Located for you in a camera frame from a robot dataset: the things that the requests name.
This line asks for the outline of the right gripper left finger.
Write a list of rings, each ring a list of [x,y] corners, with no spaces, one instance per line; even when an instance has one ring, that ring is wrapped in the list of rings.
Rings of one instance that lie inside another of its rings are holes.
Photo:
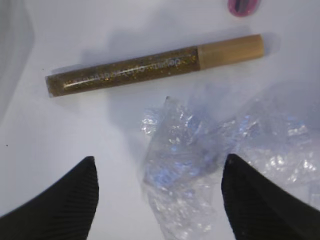
[[[55,184],[0,218],[2,240],[85,240],[99,202],[95,159],[87,156]]]

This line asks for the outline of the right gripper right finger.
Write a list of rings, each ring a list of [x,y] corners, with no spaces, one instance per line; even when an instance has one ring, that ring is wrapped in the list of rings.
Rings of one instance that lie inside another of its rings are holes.
[[[226,158],[223,205],[237,240],[318,240],[320,212],[283,190],[236,154]]]

